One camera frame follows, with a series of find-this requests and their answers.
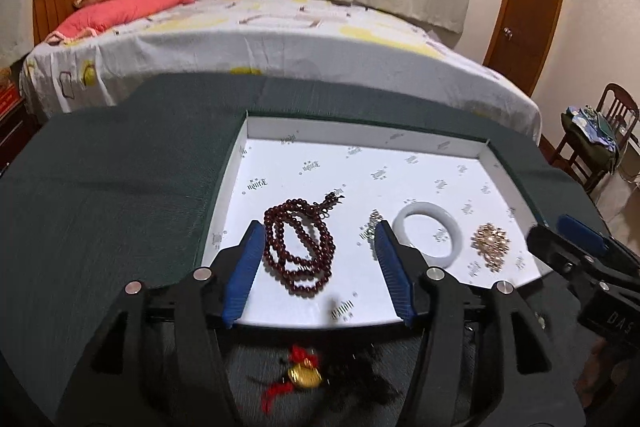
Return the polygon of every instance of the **wooden door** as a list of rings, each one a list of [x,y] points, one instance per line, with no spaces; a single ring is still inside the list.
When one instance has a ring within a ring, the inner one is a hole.
[[[502,0],[485,66],[531,95],[545,65],[562,0]]]

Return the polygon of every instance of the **nightstand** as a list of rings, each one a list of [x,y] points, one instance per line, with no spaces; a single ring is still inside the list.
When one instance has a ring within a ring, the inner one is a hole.
[[[24,105],[24,100],[0,119],[0,176],[9,163],[36,134],[37,126]]]

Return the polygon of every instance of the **silver jewelry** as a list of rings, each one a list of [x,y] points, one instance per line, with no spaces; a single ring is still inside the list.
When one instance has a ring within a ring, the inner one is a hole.
[[[429,266],[439,266],[440,268],[449,267],[462,251],[462,230],[460,230],[458,222],[451,216],[451,214],[441,206],[437,206],[437,204],[429,203],[427,201],[417,201],[416,203],[408,204],[398,212],[396,219],[394,219],[392,228],[398,238],[398,241],[402,245],[407,245],[408,247],[413,248],[415,247],[411,244],[411,241],[409,241],[404,230],[404,219],[407,216],[413,216],[415,214],[433,217],[433,219],[439,221],[443,227],[447,229],[447,232],[449,232],[449,237],[451,238],[451,252],[449,255],[445,257],[432,257],[431,255],[421,252]]]
[[[371,248],[375,248],[374,240],[376,238],[376,227],[378,223],[384,219],[385,218],[382,217],[379,211],[377,211],[375,208],[369,216],[369,222],[367,223],[367,230],[365,231],[365,235],[367,236],[367,241],[369,241]]]
[[[471,247],[484,257],[485,266],[492,272],[499,272],[504,264],[504,256],[509,253],[507,233],[492,223],[481,225],[471,238]]]

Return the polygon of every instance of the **bed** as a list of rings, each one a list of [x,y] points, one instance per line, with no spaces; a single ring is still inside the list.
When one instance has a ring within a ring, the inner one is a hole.
[[[73,44],[42,42],[73,0],[33,0],[20,89],[41,118],[116,105],[160,73],[230,72],[374,87],[471,111],[536,142],[536,104],[395,16],[325,0],[196,0]]]

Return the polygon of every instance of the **red tassel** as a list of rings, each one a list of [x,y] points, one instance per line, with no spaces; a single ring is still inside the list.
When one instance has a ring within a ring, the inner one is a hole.
[[[310,355],[300,346],[293,346],[291,348],[291,354],[289,355],[289,360],[293,363],[303,363],[305,359],[309,359],[311,365],[313,367],[318,367],[318,356]]]
[[[265,414],[271,412],[271,405],[273,399],[281,394],[292,393],[295,387],[291,382],[285,383],[272,383],[269,388],[262,394],[262,411]]]

